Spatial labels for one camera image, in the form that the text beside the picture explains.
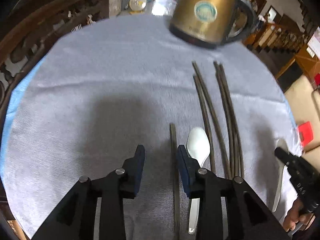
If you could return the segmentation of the person right hand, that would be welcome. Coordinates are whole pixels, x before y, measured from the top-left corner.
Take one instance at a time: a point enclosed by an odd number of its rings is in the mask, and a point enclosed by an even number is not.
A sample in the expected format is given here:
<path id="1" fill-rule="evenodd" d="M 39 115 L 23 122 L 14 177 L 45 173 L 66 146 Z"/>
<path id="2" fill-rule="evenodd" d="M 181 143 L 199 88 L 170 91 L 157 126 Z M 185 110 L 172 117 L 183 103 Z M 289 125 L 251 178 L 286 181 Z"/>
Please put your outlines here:
<path id="1" fill-rule="evenodd" d="M 289 230 L 295 230 L 297 223 L 302 223 L 302 229 L 306 230 L 308 229 L 313 221 L 315 220 L 315 216 L 312 213 L 306 213 L 303 215 L 299 215 L 300 210 L 303 208 L 302 201 L 297 198 L 291 207 L 289 209 L 287 215 L 285 216 L 284 222 L 283 222 L 283 229 L 288 232 Z"/>

